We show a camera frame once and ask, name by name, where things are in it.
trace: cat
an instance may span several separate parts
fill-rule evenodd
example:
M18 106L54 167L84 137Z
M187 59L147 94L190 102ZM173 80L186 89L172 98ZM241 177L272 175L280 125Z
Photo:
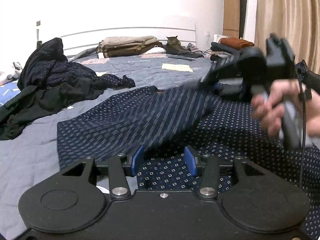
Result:
M178 36L167 37L167 46L170 46L176 50L187 50L181 46L181 42L178 40Z

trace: beige blanket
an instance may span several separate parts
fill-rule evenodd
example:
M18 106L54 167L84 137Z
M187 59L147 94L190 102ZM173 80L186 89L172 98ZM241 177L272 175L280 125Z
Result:
M98 49L115 48L124 46L148 45L157 42L158 39L154 36L142 37L107 37L99 42Z

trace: cat's head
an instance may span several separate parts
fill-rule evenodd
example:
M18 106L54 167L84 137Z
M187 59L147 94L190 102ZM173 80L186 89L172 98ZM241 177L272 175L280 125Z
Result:
M180 41L178 40L178 36L175 37L167 37L168 44L180 44Z

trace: orange folded cloth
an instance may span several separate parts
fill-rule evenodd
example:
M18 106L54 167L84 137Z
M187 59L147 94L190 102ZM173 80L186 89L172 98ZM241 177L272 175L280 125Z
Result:
M220 43L223 45L229 46L231 48L237 49L237 50L247 48L250 46L254 46L254 43L252 43L250 41L241 40L241 39L237 39L237 38L222 38L220 40Z

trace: curtain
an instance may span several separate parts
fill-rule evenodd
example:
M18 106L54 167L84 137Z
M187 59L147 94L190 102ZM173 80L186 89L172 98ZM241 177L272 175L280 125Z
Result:
M296 62L320 74L320 0L258 0L255 45L262 51L269 33L285 37Z

